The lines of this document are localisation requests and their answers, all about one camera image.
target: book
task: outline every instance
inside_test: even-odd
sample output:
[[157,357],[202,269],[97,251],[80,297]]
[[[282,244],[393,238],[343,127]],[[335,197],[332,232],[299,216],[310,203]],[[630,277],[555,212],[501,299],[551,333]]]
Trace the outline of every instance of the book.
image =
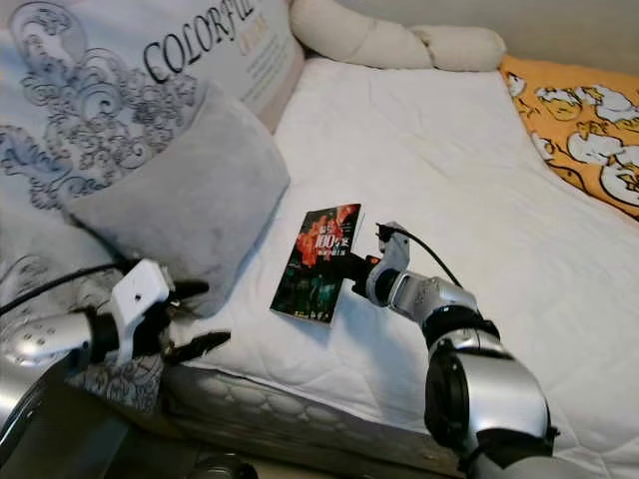
[[360,204],[350,204],[306,214],[271,310],[331,323],[342,277],[330,262],[350,252],[360,210]]

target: wall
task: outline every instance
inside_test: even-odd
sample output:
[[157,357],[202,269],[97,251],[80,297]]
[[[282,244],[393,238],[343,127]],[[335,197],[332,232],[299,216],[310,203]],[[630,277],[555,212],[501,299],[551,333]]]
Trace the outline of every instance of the wall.
[[638,0],[338,0],[406,25],[477,25],[511,54],[639,74]]

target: orange blanket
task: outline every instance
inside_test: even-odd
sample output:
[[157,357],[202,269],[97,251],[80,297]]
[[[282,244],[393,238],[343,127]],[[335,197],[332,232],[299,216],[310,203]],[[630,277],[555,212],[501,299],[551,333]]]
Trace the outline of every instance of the orange blanket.
[[547,165],[639,220],[639,78],[513,57],[501,73]]

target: quilted mattress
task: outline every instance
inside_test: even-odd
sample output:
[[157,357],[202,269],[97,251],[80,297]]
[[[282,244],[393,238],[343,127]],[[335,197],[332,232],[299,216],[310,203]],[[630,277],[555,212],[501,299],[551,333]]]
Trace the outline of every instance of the quilted mattress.
[[[358,202],[354,252],[377,253],[375,222],[396,221],[476,295],[546,391],[560,456],[595,477],[639,477],[639,225],[546,169],[498,73],[312,59],[276,141],[292,184],[273,223],[223,310],[173,330],[178,342],[232,330],[193,366],[426,435],[416,325],[348,285],[331,328],[269,311],[304,213]],[[415,247],[409,267],[442,275]]]

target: gray pillow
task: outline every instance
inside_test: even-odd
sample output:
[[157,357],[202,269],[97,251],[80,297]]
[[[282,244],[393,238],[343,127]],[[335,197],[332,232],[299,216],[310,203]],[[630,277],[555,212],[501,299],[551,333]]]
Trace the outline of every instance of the gray pillow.
[[273,138],[239,101],[211,85],[192,126],[113,187],[65,208],[124,255],[167,265],[210,291],[189,306],[217,312],[289,183]]

